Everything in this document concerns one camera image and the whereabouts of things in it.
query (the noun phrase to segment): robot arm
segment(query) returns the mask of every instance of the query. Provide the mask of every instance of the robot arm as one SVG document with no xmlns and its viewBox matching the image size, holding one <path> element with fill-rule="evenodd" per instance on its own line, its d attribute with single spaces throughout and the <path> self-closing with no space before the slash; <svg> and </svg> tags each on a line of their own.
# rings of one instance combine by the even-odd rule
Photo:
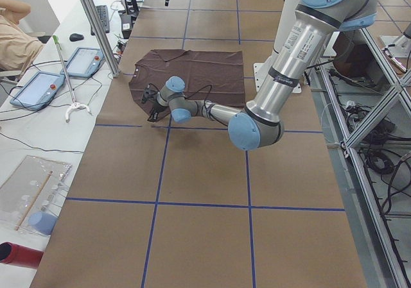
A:
<svg viewBox="0 0 411 288">
<path fill-rule="evenodd" d="M 377 0 L 301 0 L 297 20 L 257 93 L 243 110 L 209 101 L 186 100 L 184 82 L 170 78 L 157 93 L 154 110 L 171 109 L 175 122 L 192 116 L 228 124 L 230 139 L 240 149 L 252 150 L 277 142 L 284 131 L 280 110 L 304 70 L 321 50 L 328 34 L 370 26 Z"/>
</svg>

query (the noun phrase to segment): computer keyboard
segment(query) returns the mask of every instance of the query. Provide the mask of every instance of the computer keyboard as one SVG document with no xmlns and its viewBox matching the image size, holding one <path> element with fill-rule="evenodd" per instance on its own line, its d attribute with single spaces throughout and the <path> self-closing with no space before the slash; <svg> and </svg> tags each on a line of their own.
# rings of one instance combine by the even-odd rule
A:
<svg viewBox="0 0 411 288">
<path fill-rule="evenodd" d="M 103 24 L 104 31 L 106 33 L 110 32 L 110 20 L 109 20 L 109 9 L 107 8 L 107 5 L 101 4 L 99 6 L 96 6 L 97 14 L 100 17 L 100 21 Z M 91 35 L 94 36 L 95 33 L 91 28 Z"/>
</svg>

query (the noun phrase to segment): dark brown towel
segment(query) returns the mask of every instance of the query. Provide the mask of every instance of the dark brown towel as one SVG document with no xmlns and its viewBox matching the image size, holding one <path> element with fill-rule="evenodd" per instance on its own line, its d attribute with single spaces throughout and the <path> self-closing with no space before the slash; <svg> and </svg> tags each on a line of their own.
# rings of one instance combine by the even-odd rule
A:
<svg viewBox="0 0 411 288">
<path fill-rule="evenodd" d="M 187 97 L 206 85 L 212 85 L 208 100 L 227 106 L 244 107 L 242 52 L 151 50 L 136 63 L 136 70 L 129 83 L 133 100 L 150 115 L 152 104 L 141 104 L 144 88 L 151 83 L 161 89 L 172 76 L 179 76 L 184 80 L 184 94 Z M 191 99 L 204 99 L 208 90 L 208 87 L 202 89 Z M 167 110 L 161 113 L 159 119 L 169 112 Z"/>
</svg>

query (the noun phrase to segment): white table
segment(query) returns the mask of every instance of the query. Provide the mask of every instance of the white table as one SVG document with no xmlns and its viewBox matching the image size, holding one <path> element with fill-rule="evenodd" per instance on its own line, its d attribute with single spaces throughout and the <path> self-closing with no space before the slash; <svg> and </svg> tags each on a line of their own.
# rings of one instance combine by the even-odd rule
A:
<svg viewBox="0 0 411 288">
<path fill-rule="evenodd" d="M 107 34 L 110 46 L 113 49 L 118 41 L 117 36 L 121 34 L 121 21 L 119 15 L 117 11 L 110 9 L 110 6 L 114 1 L 117 0 L 94 0 L 95 4 L 106 4 L 109 7 L 110 16 L 113 13 L 110 22 L 110 33 Z M 120 4 L 114 3 L 112 7 L 120 7 Z M 84 35 L 84 40 L 70 42 L 69 36 L 72 33 L 80 33 Z M 62 55 L 65 60 L 67 60 L 79 46 L 99 47 L 96 37 L 91 36 L 90 34 L 90 24 L 80 3 L 73 8 L 63 23 L 57 28 L 55 35 L 59 38 L 59 42 L 62 46 Z M 53 39 L 46 44 L 34 63 L 37 64 L 50 60 L 58 60 L 58 53 Z M 39 69 L 46 72 L 59 73 L 62 66 L 60 63 L 44 64 L 40 65 Z M 24 85 L 24 83 L 26 83 L 37 71 L 38 69 L 35 67 L 29 69 L 19 82 L 19 85 Z M 31 146 L 41 147 L 43 149 L 84 151 L 94 127 L 96 116 L 100 112 L 112 80 L 108 65 L 103 64 L 101 69 L 94 75 L 94 78 L 100 81 L 101 85 L 97 81 L 89 79 L 82 86 L 76 88 L 74 92 L 78 102 L 87 104 L 92 95 L 101 86 L 89 104 L 92 115 L 88 114 L 85 110 L 76 110 L 71 112 L 70 122 L 66 123 L 64 115 L 68 106 L 60 108 L 48 106 L 33 115 L 21 119 L 1 121 L 3 119 L 26 115 L 31 111 L 18 110 L 15 112 L 5 112 L 0 113 L 0 132 L 9 137 L 19 139 Z M 84 80 L 71 80 L 74 86 L 81 84 L 83 81 Z M 59 90 L 57 98 L 54 99 L 51 104 L 54 106 L 71 104 L 71 96 L 67 91 L 68 87 L 66 84 L 62 90 Z M 9 104 L 9 100 L 10 97 L 0 108 L 0 112 L 15 108 Z M 22 145 L 20 142 L 0 136 L 0 185 L 13 173 L 26 155 L 33 155 L 72 164 L 71 172 L 65 180 L 65 183 L 68 186 L 70 186 L 73 181 L 73 177 L 82 158 L 82 154 L 79 153 L 62 153 L 56 151 L 45 152 L 30 149 Z M 13 242 L 29 248 L 44 250 L 48 241 L 48 237 L 16 232 L 0 225 L 0 243 Z M 0 264 L 0 287 L 29 287 L 35 272 L 36 270 L 34 269 Z"/>
</svg>

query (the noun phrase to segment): red cup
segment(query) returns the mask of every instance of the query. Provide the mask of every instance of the red cup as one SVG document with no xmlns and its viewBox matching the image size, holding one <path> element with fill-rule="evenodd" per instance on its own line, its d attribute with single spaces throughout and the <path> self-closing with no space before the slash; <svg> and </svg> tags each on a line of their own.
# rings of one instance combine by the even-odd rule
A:
<svg viewBox="0 0 411 288">
<path fill-rule="evenodd" d="M 2 264 L 37 269 L 42 257 L 42 251 L 10 242 L 0 244 L 0 262 Z"/>
</svg>

